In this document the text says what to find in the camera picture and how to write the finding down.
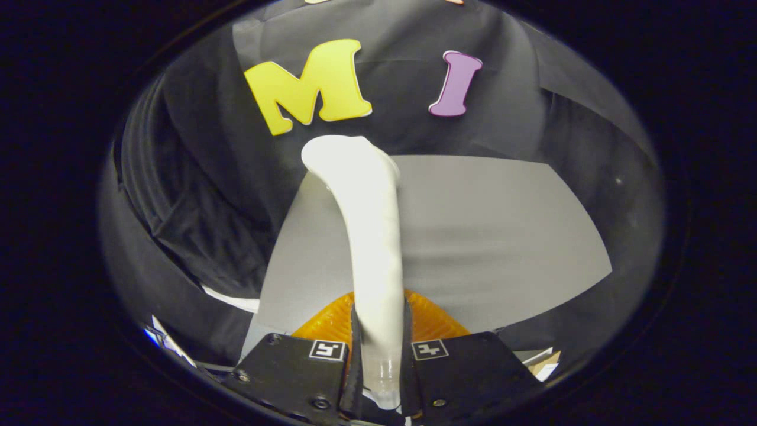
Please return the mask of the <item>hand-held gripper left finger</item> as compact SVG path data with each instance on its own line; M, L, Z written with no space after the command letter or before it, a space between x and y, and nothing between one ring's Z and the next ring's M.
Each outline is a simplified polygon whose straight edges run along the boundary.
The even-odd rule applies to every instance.
M289 425L346 425L362 410L361 329L354 294L322 308L293 335L268 333L222 380L253 409Z

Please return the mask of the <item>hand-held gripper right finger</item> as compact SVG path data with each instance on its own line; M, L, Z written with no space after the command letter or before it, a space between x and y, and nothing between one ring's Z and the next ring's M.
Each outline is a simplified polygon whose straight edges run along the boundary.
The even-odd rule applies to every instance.
M414 291L405 298L403 390L415 424L485 424L541 392L541 381L497 334L468 331Z

